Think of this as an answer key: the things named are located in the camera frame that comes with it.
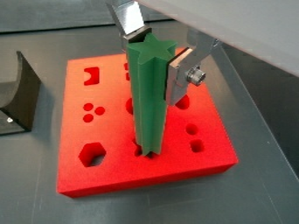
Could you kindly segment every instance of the foam block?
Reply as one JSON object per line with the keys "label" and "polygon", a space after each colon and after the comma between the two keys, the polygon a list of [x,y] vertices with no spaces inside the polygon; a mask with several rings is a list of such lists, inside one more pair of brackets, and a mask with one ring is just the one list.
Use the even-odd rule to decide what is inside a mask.
{"label": "foam block", "polygon": [[58,192],[72,198],[211,175],[238,162],[206,85],[167,109],[162,154],[140,155],[126,55],[71,60]]}

